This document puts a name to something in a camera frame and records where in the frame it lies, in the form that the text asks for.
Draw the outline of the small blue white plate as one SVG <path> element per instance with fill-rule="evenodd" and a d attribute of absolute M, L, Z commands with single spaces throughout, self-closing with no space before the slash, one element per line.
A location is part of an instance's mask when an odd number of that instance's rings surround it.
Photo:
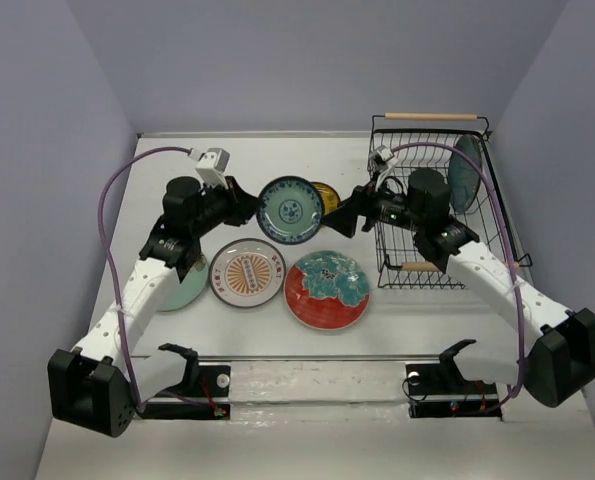
<path fill-rule="evenodd" d="M 315 186 L 298 176 L 282 176 L 261 191 L 256 220 L 262 233 L 282 245 L 311 240 L 321 227 L 324 203 Z"/>

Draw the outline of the dark teal blossom plate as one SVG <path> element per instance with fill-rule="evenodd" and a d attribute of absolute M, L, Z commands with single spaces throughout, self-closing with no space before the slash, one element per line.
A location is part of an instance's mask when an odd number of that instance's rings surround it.
<path fill-rule="evenodd" d="M 482 168 L 479 143 L 474 136 L 461 136 L 454 147 L 468 156 L 478 169 Z M 452 153 L 449 159 L 447 178 L 451 190 L 452 208 L 456 214 L 463 214 L 477 197 L 481 182 L 480 176 L 461 155 Z"/>

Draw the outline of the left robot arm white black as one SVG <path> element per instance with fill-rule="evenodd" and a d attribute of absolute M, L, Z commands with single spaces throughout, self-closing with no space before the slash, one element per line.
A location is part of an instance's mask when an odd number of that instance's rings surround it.
<path fill-rule="evenodd" d="M 193 349 L 165 343 L 137 363 L 131 353 L 159 306 L 200 259 L 201 238 L 221 224 L 246 224 L 259 200 L 231 176 L 220 186 L 184 176 L 168 182 L 162 204 L 163 213 L 114 303 L 74 347 L 57 350 L 48 362 L 57 420 L 116 438 L 147 400 L 163 393 L 186 395 L 197 386 L 199 358 Z"/>

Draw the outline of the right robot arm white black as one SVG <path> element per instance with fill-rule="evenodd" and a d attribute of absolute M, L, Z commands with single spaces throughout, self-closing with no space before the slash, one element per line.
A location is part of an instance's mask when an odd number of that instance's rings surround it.
<path fill-rule="evenodd" d="M 554 408 L 595 379 L 595 314 L 572 311 L 520 278 L 512 263 L 498 259 L 478 235 L 450 213 L 450 188 L 430 168 L 415 170 L 408 189 L 395 194 L 373 180 L 322 219 L 351 238 L 376 223 L 407 229 L 418 253 L 440 272 L 479 296 L 518 335 L 515 361 L 487 360 L 483 345 L 462 340 L 444 350 L 439 384 L 459 392 L 472 381 L 514 384 L 540 404 Z"/>

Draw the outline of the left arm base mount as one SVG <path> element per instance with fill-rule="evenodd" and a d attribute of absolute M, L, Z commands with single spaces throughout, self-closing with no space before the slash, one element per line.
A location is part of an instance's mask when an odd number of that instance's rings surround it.
<path fill-rule="evenodd" d="M 225 421 L 230 419 L 229 400 L 231 367 L 225 364 L 205 364 L 193 385 L 175 387 L 150 399 L 142 420 Z"/>

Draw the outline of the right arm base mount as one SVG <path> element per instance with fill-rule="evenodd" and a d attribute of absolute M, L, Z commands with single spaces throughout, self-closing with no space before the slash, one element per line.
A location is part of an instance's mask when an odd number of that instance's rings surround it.
<path fill-rule="evenodd" d="M 503 417 L 494 384 L 458 379 L 439 363 L 407 364 L 402 391 L 412 419 Z"/>

